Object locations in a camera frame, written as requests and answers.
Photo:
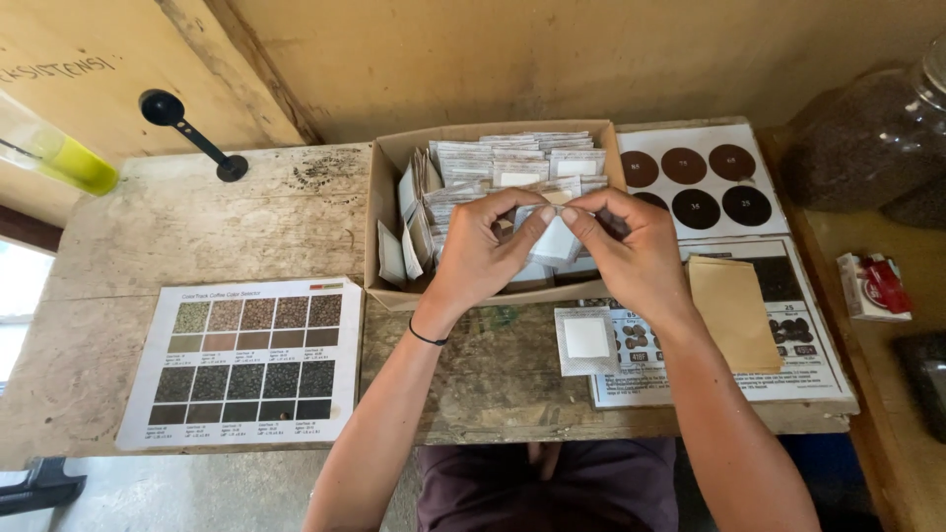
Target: dark brown circle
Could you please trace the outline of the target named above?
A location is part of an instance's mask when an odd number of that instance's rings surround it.
[[[734,186],[723,194],[723,210],[741,225],[755,227],[772,218],[772,204],[752,186]]]
[[[695,185],[707,175],[707,162],[689,148],[667,150],[660,159],[660,167],[667,177],[681,185]]]
[[[643,151],[625,151],[622,153],[621,166],[624,167],[624,181],[633,188],[652,185],[660,175],[657,161]]]
[[[756,160],[735,144],[723,144],[709,153],[709,167],[723,179],[742,181],[756,173]]]
[[[709,194],[687,188],[674,196],[674,215],[691,229],[709,229],[719,221],[719,204]]]
[[[660,199],[660,196],[656,194],[651,194],[650,192],[636,192],[634,197],[639,200],[644,200],[648,204],[662,208],[663,210],[670,210],[670,207],[667,206],[667,202],[664,202]]]

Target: person's lap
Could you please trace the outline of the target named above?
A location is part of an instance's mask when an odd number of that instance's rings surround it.
[[[538,480],[524,444],[422,447],[417,456],[424,532],[483,528],[562,504],[676,530],[672,438],[565,442],[548,481]]]

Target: black wristband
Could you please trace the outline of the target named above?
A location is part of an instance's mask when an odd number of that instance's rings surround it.
[[[418,340],[422,340],[422,341],[424,341],[424,342],[427,342],[428,344],[434,344],[435,346],[442,347],[442,346],[444,346],[444,345],[447,343],[447,340],[450,339],[450,337],[447,336],[447,337],[444,338],[443,340],[428,340],[427,338],[424,338],[424,337],[421,336],[420,334],[417,334],[416,332],[414,332],[413,324],[411,323],[412,321],[413,321],[413,316],[411,316],[411,319],[408,320],[408,330],[411,332],[411,334],[413,334],[414,336],[416,336]]]

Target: concrete floor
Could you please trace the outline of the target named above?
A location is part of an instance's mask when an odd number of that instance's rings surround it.
[[[298,532],[328,451],[122,456],[66,461],[89,475],[64,509],[0,517],[9,532]],[[413,457],[394,492],[382,532],[416,527],[420,493]]]

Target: colortrack coffee color selector sheet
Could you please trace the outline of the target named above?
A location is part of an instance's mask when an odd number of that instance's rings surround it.
[[[345,277],[161,289],[115,445],[334,441],[362,301]]]

